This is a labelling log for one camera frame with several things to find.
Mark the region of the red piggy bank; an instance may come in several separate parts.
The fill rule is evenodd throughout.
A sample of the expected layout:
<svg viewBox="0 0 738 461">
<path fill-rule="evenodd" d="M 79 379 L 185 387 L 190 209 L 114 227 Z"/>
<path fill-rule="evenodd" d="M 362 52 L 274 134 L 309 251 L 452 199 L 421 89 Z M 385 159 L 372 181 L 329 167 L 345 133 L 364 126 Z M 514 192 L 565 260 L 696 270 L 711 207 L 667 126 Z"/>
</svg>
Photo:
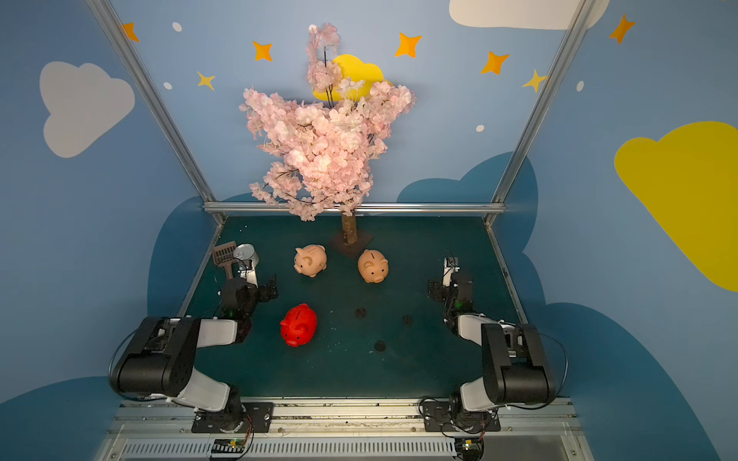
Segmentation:
<svg viewBox="0 0 738 461">
<path fill-rule="evenodd" d="M 286 345 L 294 348 L 307 345 L 317 331 L 317 315 L 309 305 L 302 303 L 286 313 L 280 328 Z"/>
</svg>

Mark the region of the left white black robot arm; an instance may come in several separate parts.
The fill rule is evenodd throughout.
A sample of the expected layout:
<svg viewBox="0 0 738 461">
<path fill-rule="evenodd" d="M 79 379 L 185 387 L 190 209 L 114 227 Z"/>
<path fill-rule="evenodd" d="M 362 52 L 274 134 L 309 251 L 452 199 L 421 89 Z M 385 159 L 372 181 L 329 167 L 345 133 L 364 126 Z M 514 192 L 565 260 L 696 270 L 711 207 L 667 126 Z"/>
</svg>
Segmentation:
<svg viewBox="0 0 738 461">
<path fill-rule="evenodd" d="M 236 386 L 195 368 L 199 350 L 244 342 L 258 303 L 279 295 L 275 278 L 267 284 L 228 280 L 219 317 L 156 317 L 142 320 L 123 353 L 109 365 L 111 389 L 135 401 L 167 400 L 194 410 L 193 433 L 266 433 L 272 403 L 244 403 Z"/>
</svg>

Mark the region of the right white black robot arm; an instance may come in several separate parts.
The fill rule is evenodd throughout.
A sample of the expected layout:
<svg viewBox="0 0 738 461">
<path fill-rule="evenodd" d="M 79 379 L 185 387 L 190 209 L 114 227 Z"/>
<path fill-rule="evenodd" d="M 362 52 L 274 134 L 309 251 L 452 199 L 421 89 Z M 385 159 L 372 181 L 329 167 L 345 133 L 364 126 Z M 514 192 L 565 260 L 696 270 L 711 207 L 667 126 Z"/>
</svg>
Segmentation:
<svg viewBox="0 0 738 461">
<path fill-rule="evenodd" d="M 428 282 L 429 297 L 444 305 L 444 325 L 482 354 L 482 375 L 451 395 L 439 425 L 467 433 L 497 430 L 501 408 L 542 409 L 558 393 L 538 329 L 476 311 L 473 294 L 473 280 L 463 272 L 448 269 L 440 282 Z"/>
</svg>

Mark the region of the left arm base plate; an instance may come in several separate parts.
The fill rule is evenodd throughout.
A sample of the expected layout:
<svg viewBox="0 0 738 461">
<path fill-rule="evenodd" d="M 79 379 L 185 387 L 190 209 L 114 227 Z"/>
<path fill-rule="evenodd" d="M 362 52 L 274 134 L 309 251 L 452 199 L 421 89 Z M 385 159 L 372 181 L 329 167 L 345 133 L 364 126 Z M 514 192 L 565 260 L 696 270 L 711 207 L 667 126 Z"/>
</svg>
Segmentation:
<svg viewBox="0 0 738 461">
<path fill-rule="evenodd" d="M 197 411 L 191 426 L 195 434 L 245 434 L 269 432 L 273 403 L 239 403 L 218 412 Z"/>
</svg>

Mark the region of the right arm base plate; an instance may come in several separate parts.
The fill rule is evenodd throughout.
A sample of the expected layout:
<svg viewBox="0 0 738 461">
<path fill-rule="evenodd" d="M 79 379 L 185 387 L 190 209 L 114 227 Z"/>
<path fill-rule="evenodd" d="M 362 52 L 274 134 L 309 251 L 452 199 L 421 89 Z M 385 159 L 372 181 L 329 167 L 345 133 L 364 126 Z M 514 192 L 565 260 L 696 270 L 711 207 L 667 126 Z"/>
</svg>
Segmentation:
<svg viewBox="0 0 738 461">
<path fill-rule="evenodd" d="M 497 413 L 467 411 L 460 403 L 429 399 L 420 401 L 418 410 L 426 432 L 453 431 L 474 435 L 501 430 Z"/>
</svg>

